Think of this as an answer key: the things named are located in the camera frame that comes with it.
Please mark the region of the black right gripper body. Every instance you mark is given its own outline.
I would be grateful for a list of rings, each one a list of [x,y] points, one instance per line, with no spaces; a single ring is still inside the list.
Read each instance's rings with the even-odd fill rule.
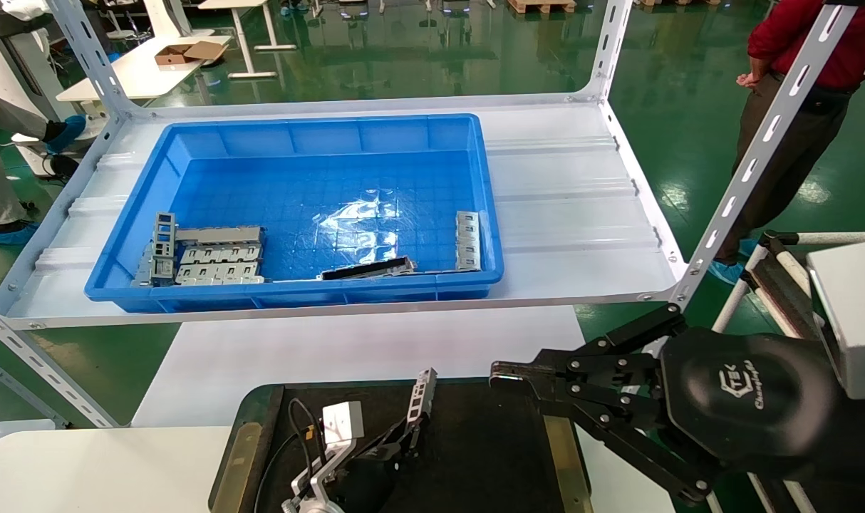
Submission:
[[[820,470],[843,390],[817,342],[692,327],[658,360],[671,425],[723,468],[781,480]]]

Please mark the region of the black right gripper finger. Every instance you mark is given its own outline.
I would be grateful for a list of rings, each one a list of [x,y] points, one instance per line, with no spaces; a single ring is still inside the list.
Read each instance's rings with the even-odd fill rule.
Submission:
[[[544,415],[570,419],[685,503],[704,502],[720,475],[719,465],[708,457],[686,457],[683,448],[659,445],[646,435],[661,427],[656,400],[605,387],[548,387],[538,393],[538,409]]]
[[[495,361],[489,385],[537,400],[559,400],[563,393],[596,400],[611,388],[652,387],[661,382],[661,363],[647,346],[686,327],[679,306],[658,306],[573,350],[543,348],[530,363]]]

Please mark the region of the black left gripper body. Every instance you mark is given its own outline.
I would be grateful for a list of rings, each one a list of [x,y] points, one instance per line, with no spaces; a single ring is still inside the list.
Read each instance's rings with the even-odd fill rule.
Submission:
[[[344,512],[380,512],[400,476],[401,442],[375,442],[338,472],[333,502]]]

